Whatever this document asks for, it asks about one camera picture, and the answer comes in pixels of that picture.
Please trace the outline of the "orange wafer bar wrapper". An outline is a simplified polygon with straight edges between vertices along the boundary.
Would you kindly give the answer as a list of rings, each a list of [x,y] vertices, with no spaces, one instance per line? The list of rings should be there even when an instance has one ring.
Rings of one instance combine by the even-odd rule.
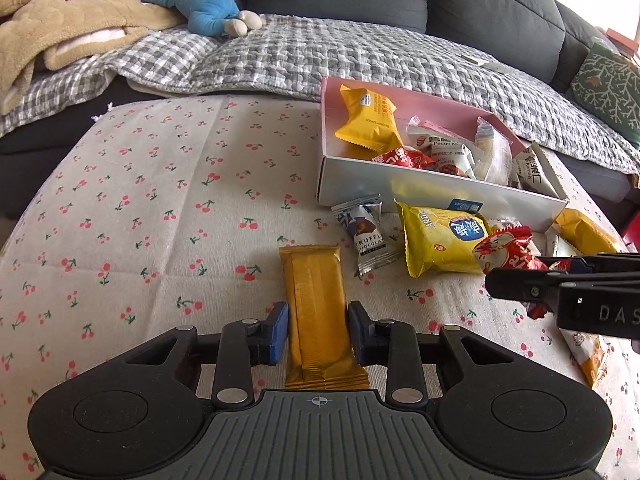
[[[279,249],[290,307],[288,390],[366,390],[368,372],[352,351],[340,248]]]

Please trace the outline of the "yellow orange small snack packet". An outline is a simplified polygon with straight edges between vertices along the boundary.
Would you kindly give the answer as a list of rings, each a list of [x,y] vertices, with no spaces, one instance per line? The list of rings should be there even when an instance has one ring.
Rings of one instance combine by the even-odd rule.
[[[608,358],[612,356],[611,341],[605,336],[560,329],[570,354],[591,389],[598,388],[608,374]]]

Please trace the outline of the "pale yellow white cake packet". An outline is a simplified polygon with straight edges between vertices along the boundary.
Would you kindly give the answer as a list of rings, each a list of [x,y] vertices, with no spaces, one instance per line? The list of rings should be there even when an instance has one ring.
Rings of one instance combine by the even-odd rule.
[[[550,228],[544,232],[544,251],[546,257],[574,257],[581,256],[582,253],[563,238],[555,228]]]

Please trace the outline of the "large red snack packet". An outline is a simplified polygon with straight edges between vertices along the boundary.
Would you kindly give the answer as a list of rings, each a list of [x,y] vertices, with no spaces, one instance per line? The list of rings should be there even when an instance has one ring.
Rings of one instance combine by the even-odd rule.
[[[513,278],[498,276],[490,278],[489,273],[495,270],[515,271],[555,271],[568,272],[572,262],[570,259],[552,258],[549,262],[537,256],[529,248],[533,240],[533,232],[529,226],[510,226],[498,229],[473,248],[473,255],[485,274],[485,289],[492,298],[519,302],[526,310],[527,316],[533,320],[544,318],[549,307],[536,302],[518,298],[518,283]]]

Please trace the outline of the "silver truffle chocolate packet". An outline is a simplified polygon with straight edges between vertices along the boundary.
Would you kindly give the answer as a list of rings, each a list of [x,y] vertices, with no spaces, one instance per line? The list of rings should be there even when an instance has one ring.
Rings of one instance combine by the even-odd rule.
[[[331,208],[338,224],[352,238],[359,276],[386,266],[400,257],[400,249],[382,228],[382,198],[372,194]]]

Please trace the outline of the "yellow cracker pack blue label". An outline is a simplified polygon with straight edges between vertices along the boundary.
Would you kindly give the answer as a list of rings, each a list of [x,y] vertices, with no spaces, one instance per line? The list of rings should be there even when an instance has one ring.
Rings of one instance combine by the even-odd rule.
[[[489,235],[484,219],[465,211],[395,202],[408,274],[428,271],[480,274],[473,249]]]

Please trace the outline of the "white nut triangle packet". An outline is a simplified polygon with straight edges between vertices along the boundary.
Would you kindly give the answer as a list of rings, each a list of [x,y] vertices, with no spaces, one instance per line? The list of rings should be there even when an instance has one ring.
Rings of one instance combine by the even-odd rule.
[[[566,199],[560,181],[537,143],[513,157],[510,185],[557,200]]]

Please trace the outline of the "clear rice cracker packet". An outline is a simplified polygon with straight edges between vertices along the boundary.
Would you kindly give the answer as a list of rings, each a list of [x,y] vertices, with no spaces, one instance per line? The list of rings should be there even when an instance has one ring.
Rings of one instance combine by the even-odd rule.
[[[477,118],[475,146],[480,158],[474,167],[477,180],[508,186],[512,171],[509,140],[485,118]]]

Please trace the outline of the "small red snack packet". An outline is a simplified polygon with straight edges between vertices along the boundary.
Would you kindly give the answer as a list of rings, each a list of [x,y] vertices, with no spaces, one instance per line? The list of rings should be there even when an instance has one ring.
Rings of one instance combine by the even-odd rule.
[[[420,170],[432,170],[435,168],[435,161],[427,154],[415,148],[394,148],[382,155],[375,156],[372,162],[378,164],[392,165]]]

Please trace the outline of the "white pecan kernel packet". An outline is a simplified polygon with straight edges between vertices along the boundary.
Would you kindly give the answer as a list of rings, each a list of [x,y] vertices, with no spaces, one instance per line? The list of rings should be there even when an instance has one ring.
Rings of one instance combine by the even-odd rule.
[[[410,148],[428,156],[436,171],[476,179],[476,148],[460,134],[414,116],[407,124],[406,136]]]

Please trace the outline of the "large yellow waffle snack bag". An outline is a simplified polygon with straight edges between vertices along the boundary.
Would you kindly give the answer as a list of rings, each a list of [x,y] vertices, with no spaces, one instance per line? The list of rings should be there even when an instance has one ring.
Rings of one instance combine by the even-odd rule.
[[[387,97],[365,88],[341,85],[340,95],[348,113],[347,122],[334,136],[366,148],[378,155],[402,147],[395,120],[395,104]]]

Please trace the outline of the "cherry print tablecloth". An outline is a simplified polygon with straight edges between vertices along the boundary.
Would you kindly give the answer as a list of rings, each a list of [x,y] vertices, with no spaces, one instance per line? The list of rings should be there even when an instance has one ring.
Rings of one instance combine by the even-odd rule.
[[[109,108],[53,171],[1,254],[1,474],[33,479],[30,407],[60,382],[179,325],[216,333],[285,298],[279,250],[341,249],[346,296],[420,333],[445,323],[582,378],[551,318],[476,274],[358,278],[316,201],[320,107],[209,96]]]

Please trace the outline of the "grey checked sofa cover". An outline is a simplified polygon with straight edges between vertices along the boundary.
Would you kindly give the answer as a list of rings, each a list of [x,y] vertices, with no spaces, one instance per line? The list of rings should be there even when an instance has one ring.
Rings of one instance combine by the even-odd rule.
[[[37,77],[17,107],[2,117],[1,132],[94,99],[115,76],[180,96],[249,91],[307,101],[319,101],[322,78],[338,77],[488,110],[527,141],[638,174],[638,150],[600,119],[521,70],[495,73],[466,62],[462,54],[497,61],[463,44],[378,24],[270,15],[263,29],[227,41],[178,26]]]

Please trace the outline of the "dark grey sofa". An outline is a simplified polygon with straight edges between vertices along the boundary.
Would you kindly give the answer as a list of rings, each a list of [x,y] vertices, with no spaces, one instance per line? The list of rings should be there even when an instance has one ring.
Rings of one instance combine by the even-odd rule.
[[[477,48],[570,92],[593,39],[603,32],[558,0],[235,0],[258,13],[392,25]],[[116,77],[102,96],[19,126],[1,140],[1,212],[17,218],[49,174],[113,103],[145,100]]]

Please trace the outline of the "beige quilted blanket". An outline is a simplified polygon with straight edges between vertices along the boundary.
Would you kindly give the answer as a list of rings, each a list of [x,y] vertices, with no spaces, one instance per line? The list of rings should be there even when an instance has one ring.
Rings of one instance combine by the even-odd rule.
[[[180,23],[140,0],[1,0],[1,113],[21,102],[37,64],[62,70]]]

